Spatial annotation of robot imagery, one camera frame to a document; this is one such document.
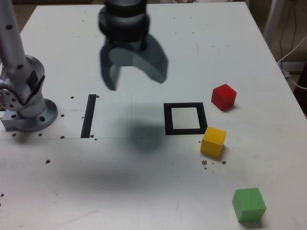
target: black stripe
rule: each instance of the black stripe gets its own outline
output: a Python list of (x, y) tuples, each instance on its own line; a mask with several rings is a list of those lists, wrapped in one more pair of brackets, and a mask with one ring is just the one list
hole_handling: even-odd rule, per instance
[(88, 95), (86, 111), (83, 120), (83, 126), (81, 131), (81, 138), (89, 138), (91, 134), (92, 120), (94, 115), (96, 102), (96, 94)]

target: white table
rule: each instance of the white table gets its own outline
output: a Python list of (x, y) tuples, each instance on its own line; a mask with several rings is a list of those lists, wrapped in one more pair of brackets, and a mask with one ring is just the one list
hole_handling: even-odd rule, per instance
[[(231, 202), (249, 187), (264, 228), (306, 229), (307, 122), (245, 3), (149, 5), (168, 79), (124, 68), (116, 92), (100, 77), (100, 8), (37, 7), (22, 32), (59, 116), (28, 135), (1, 126), (0, 229), (245, 229)], [(237, 91), (226, 113), (210, 102), (224, 83)], [(94, 138), (80, 139), (92, 93)], [(163, 103), (181, 102), (203, 102), (208, 125), (227, 131), (220, 161), (200, 154), (202, 135), (165, 136)]]

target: black square frame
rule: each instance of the black square frame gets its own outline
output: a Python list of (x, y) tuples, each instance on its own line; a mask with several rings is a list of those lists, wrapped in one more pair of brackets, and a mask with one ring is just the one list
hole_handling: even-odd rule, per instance
[[(172, 108), (196, 108), (200, 128), (174, 129)], [(197, 103), (164, 103), (164, 121), (166, 135), (204, 134), (208, 125), (202, 102)]]

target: cube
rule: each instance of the cube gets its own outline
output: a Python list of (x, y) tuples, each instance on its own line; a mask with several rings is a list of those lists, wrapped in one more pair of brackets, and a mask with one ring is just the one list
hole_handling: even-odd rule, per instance
[(267, 209), (258, 188), (237, 189), (232, 205), (240, 223), (260, 221)]
[(201, 141), (201, 153), (219, 158), (221, 156), (226, 132), (217, 128), (207, 127)]
[(220, 110), (225, 110), (234, 106), (235, 99), (236, 91), (224, 84), (213, 90), (211, 102)]

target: yellow cube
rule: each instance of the yellow cube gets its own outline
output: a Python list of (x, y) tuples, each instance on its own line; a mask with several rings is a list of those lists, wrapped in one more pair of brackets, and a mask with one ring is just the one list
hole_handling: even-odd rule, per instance
[(226, 132), (217, 128), (207, 127), (201, 141), (201, 152), (207, 156), (219, 158), (222, 152)]

